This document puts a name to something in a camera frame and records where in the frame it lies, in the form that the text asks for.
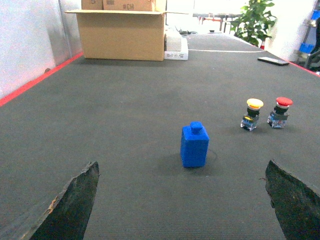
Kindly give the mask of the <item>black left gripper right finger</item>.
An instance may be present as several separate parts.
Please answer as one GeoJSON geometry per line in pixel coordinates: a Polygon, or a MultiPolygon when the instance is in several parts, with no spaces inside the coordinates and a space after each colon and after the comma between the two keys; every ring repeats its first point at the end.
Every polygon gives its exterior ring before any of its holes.
{"type": "Polygon", "coordinates": [[[301,181],[273,159],[265,170],[265,189],[287,240],[320,238],[320,190],[301,181]]]}

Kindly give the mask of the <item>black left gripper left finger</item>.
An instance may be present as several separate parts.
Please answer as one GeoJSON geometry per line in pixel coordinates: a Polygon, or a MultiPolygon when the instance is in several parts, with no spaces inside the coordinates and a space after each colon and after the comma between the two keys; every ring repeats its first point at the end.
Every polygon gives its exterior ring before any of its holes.
{"type": "Polygon", "coordinates": [[[82,240],[94,206],[100,177],[89,162],[51,201],[41,202],[0,230],[2,240],[82,240]]]}

